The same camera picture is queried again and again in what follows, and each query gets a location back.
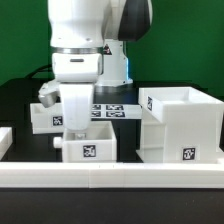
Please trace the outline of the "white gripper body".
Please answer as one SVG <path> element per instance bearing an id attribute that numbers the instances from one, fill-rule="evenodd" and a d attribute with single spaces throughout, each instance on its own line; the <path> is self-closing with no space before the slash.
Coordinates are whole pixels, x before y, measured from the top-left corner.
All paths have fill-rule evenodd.
<path id="1" fill-rule="evenodd" d="M 93 84 L 60 84 L 64 126 L 70 131 L 84 131 L 91 120 Z"/>

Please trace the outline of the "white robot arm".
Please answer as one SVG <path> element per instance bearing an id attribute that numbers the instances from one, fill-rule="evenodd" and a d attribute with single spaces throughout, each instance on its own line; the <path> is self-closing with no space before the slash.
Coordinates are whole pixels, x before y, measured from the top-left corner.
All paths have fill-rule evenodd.
<path id="1" fill-rule="evenodd" d="M 137 41 L 150 29 L 151 0 L 48 0 L 52 68 L 65 128 L 86 130 L 107 39 Z"/>

